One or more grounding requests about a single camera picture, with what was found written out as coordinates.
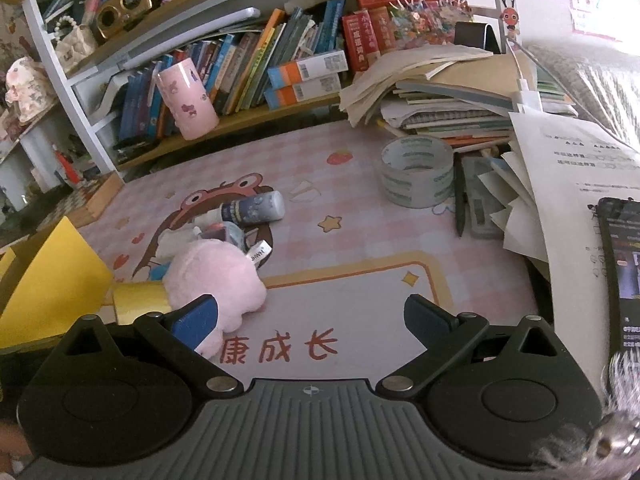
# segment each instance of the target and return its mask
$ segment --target pink stuffed animal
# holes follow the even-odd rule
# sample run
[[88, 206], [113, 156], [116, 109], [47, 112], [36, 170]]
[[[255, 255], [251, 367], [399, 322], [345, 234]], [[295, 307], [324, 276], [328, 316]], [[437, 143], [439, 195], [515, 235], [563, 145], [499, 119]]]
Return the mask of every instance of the pink stuffed animal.
[[196, 240], [181, 250], [162, 279], [172, 309], [203, 294], [218, 302], [218, 324], [196, 348], [207, 359], [222, 347], [223, 332], [234, 332], [242, 314], [258, 310], [267, 297], [252, 261], [235, 245], [220, 240]]

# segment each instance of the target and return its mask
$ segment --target stack of paper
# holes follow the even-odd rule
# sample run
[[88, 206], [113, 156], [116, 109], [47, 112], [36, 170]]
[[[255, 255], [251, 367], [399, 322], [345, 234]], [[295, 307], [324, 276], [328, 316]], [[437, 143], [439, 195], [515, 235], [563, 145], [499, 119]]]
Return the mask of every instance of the stack of paper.
[[[341, 92], [341, 108], [352, 124], [380, 111], [392, 128], [439, 137], [456, 147], [513, 133], [509, 112], [520, 76], [513, 55], [454, 45], [416, 50], [419, 54], [385, 54]], [[516, 55], [535, 88], [528, 58]]]
[[599, 389], [609, 357], [609, 301], [593, 206], [638, 194], [640, 155], [595, 123], [533, 110], [511, 114], [511, 121], [513, 151], [480, 177], [505, 205], [491, 217], [504, 230], [505, 248], [546, 271], [556, 333]]
[[492, 56], [479, 48], [450, 44], [389, 52], [340, 92], [340, 110], [347, 112], [349, 122], [355, 126], [378, 109], [380, 98], [399, 81], [427, 83], [443, 70], [455, 67], [456, 62]]

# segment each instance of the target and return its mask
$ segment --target desk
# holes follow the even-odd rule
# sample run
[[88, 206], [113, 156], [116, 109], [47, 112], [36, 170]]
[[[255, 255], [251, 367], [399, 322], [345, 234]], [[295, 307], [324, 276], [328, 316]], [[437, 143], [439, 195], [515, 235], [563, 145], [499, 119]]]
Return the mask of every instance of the desk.
[[[144, 280], [170, 224], [233, 197], [280, 190], [284, 219], [250, 234], [273, 241], [258, 270], [268, 299], [226, 338], [216, 363], [245, 383], [254, 376], [375, 382], [424, 351], [402, 320], [411, 293], [494, 324], [536, 311], [523, 259], [501, 240], [458, 238], [452, 200], [414, 210], [380, 195], [374, 164], [389, 140], [378, 127], [341, 121], [213, 153], [127, 184], [80, 232], [117, 281]], [[329, 339], [337, 341], [323, 347]], [[288, 345], [289, 360], [281, 351]]]

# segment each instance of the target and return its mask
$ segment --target packing tape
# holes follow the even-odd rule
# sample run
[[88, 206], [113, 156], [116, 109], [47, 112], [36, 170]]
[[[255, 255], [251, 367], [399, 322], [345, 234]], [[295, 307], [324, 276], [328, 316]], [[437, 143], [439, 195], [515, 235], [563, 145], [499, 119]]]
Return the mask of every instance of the packing tape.
[[376, 170], [386, 198], [404, 207], [433, 207], [453, 192], [453, 149], [435, 137], [392, 140]]

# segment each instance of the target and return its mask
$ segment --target smartphone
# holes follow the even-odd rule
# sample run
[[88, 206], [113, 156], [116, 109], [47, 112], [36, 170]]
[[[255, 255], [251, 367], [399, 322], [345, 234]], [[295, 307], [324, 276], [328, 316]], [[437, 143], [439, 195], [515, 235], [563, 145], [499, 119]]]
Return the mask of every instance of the smartphone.
[[607, 269], [613, 355], [640, 348], [640, 202], [603, 198], [596, 212]]

